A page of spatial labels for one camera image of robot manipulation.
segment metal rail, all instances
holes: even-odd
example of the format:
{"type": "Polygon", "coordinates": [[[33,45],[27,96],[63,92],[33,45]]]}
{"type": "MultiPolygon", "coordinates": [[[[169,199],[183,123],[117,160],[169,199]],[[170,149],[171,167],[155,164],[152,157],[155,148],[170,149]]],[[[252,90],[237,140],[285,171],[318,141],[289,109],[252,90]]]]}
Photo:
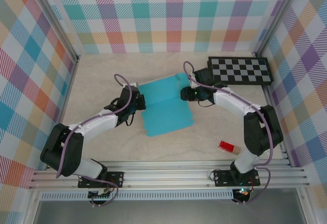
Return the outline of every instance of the metal rail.
{"type": "MultiPolygon", "coordinates": [[[[209,174],[214,169],[229,169],[231,161],[167,161],[167,162],[102,162],[109,171],[123,171],[122,190],[165,190],[165,189],[218,189],[209,174]]],[[[309,181],[302,168],[291,167],[287,158],[272,160],[269,188],[307,187],[309,181]]],[[[55,178],[53,169],[36,171],[31,190],[81,190],[77,188],[78,177],[55,178]]],[[[259,170],[261,186],[267,183],[268,173],[259,170]]]]}
{"type": "Polygon", "coordinates": [[[269,45],[270,41],[272,40],[280,23],[284,20],[284,17],[287,11],[289,10],[289,8],[291,7],[293,1],[294,0],[283,0],[282,5],[280,6],[277,14],[275,15],[273,22],[269,26],[269,29],[264,39],[261,42],[261,45],[258,47],[258,50],[256,51],[257,57],[262,57],[263,52],[265,51],[266,47],[269,45]]]}
{"type": "MultiPolygon", "coordinates": [[[[205,190],[130,190],[119,191],[115,201],[119,200],[231,200],[230,189],[205,190]]],[[[43,191],[40,201],[89,201],[88,191],[43,191]]]]}
{"type": "Polygon", "coordinates": [[[60,41],[62,42],[63,46],[65,47],[67,53],[75,62],[77,62],[79,53],[77,53],[74,50],[74,48],[71,44],[71,41],[69,40],[68,36],[66,35],[66,32],[62,28],[62,26],[56,16],[56,13],[53,11],[48,0],[37,0],[37,2],[41,6],[42,12],[45,14],[50,25],[52,26],[52,28],[58,35],[58,37],[59,37],[60,41]]]}

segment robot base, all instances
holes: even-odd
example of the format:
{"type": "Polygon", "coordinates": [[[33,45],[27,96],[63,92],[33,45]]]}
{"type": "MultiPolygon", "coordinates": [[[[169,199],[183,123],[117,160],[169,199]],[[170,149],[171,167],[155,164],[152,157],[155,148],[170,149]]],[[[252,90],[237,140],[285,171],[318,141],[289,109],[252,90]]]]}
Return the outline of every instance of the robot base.
{"type": "Polygon", "coordinates": [[[216,187],[251,187],[260,186],[258,171],[253,169],[246,173],[246,177],[240,184],[236,184],[230,174],[230,170],[215,170],[214,180],[216,187]]]}
{"type": "Polygon", "coordinates": [[[248,194],[244,194],[241,189],[233,190],[234,198],[232,199],[233,202],[239,203],[239,202],[248,202],[251,196],[251,192],[248,194]]]}
{"type": "MultiPolygon", "coordinates": [[[[123,186],[124,172],[122,171],[112,171],[106,172],[104,177],[101,177],[103,181],[109,181],[115,183],[119,188],[123,186]]],[[[95,182],[85,179],[83,177],[78,181],[78,188],[107,188],[107,183],[95,182]]]]}

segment gray floor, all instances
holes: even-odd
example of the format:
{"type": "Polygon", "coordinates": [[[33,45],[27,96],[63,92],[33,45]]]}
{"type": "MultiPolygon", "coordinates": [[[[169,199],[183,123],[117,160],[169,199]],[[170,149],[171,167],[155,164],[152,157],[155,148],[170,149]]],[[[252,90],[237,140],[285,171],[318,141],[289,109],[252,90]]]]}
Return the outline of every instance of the gray floor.
{"type": "Polygon", "coordinates": [[[295,190],[267,190],[257,201],[114,201],[103,208],[89,202],[42,202],[35,224],[271,224],[305,223],[295,190]]]}

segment black mounting plate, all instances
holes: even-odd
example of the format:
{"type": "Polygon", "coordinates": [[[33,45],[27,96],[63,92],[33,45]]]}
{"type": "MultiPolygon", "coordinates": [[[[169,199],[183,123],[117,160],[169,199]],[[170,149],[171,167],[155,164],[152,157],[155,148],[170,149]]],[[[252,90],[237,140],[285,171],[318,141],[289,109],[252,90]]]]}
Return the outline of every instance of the black mounting plate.
{"type": "Polygon", "coordinates": [[[104,204],[107,199],[110,199],[111,192],[108,192],[106,194],[98,195],[98,192],[88,192],[87,198],[96,198],[96,199],[106,199],[106,200],[93,200],[93,203],[96,205],[102,205],[104,204]]]}
{"type": "MultiPolygon", "coordinates": [[[[122,171],[107,172],[106,177],[103,180],[113,182],[118,186],[118,188],[121,188],[124,182],[124,172],[122,171]]],[[[88,179],[81,177],[81,180],[78,181],[77,187],[78,188],[107,188],[107,184],[102,182],[90,181],[88,179]]]]}
{"type": "Polygon", "coordinates": [[[239,186],[251,187],[252,183],[251,183],[250,178],[252,178],[254,186],[260,186],[260,179],[259,179],[257,170],[252,170],[251,175],[249,175],[249,178],[245,179],[245,181],[239,185],[237,185],[234,182],[229,170],[215,170],[214,171],[214,180],[215,180],[216,187],[239,187],[239,186]]]}

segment wooden floor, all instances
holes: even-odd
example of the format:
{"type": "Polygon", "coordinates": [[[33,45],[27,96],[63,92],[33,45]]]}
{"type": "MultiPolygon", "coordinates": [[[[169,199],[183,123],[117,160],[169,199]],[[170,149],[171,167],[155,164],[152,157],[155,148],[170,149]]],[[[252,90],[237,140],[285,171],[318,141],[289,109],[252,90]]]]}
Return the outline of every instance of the wooden floor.
{"type": "MultiPolygon", "coordinates": [[[[113,78],[115,73],[123,75],[129,82],[142,84],[183,72],[184,61],[192,62],[196,70],[204,68],[208,56],[251,55],[250,52],[83,55],[63,122],[69,125],[83,121],[118,97],[121,88],[113,78]]],[[[230,88],[251,102],[266,104],[261,86],[230,88]]],[[[132,126],[120,125],[84,145],[83,156],[100,161],[234,159],[235,155],[219,150],[218,145],[224,140],[243,148],[243,121],[222,107],[202,108],[197,103],[189,103],[189,106],[195,120],[191,127],[148,137],[138,112],[132,126]]],[[[274,150],[273,158],[282,158],[279,147],[274,150]]]]}

